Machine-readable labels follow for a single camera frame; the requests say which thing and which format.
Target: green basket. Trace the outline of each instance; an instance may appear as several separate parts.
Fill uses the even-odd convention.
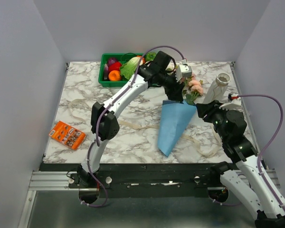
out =
[[[128,53],[125,55],[125,53],[104,53],[101,56],[101,64],[100,64],[100,71],[99,71],[99,77],[98,77],[98,82],[103,86],[103,87],[123,87],[128,80],[126,81],[117,81],[117,82],[112,82],[112,81],[104,81],[103,79],[103,73],[104,73],[104,67],[105,64],[107,63],[108,59],[111,57],[115,57],[118,59],[119,62],[122,64],[128,62],[131,58],[135,56],[141,56],[142,53]]]

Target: blue paper cone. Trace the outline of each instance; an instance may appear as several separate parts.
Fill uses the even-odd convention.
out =
[[[184,102],[163,101],[157,146],[167,157],[188,126],[196,107]]]

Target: marble tabletop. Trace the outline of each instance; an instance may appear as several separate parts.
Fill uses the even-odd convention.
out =
[[[231,77],[222,102],[227,102],[230,92],[237,93],[229,63],[226,62],[189,62],[197,79],[204,82],[204,93],[219,73]],[[73,151],[49,138],[45,151],[45,163],[81,163],[85,159],[91,143],[91,109],[98,101],[109,99],[120,88],[105,88],[98,83],[100,62],[71,62],[55,124],[63,121],[86,133],[81,147]],[[196,100],[202,103],[204,97]],[[119,133],[108,143],[101,163],[203,163],[231,160],[221,148],[219,138],[213,134],[211,124],[203,122],[194,115],[184,135],[173,151],[166,157],[157,148],[158,125],[162,101],[167,100],[163,88],[150,88],[134,99],[121,113],[118,121]],[[245,136],[251,141],[249,128]]]

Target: gray wall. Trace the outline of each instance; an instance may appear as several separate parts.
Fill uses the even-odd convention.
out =
[[[18,225],[64,73],[65,61],[33,1],[0,1],[0,228]]]
[[[285,0],[271,0],[236,62],[242,93],[276,97],[285,112]],[[274,133],[280,112],[266,98],[245,98],[256,136],[263,147]],[[285,115],[265,161],[275,168],[285,193]]]
[[[100,60],[105,52],[166,44],[190,60],[234,61],[269,0],[34,2],[67,60]]]

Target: basket of vegetables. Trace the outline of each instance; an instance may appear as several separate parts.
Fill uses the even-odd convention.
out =
[[[103,87],[122,87],[134,74],[138,61],[142,54],[135,53],[105,53],[101,57],[98,82]],[[145,61],[151,61],[156,53],[150,52],[146,55]]]

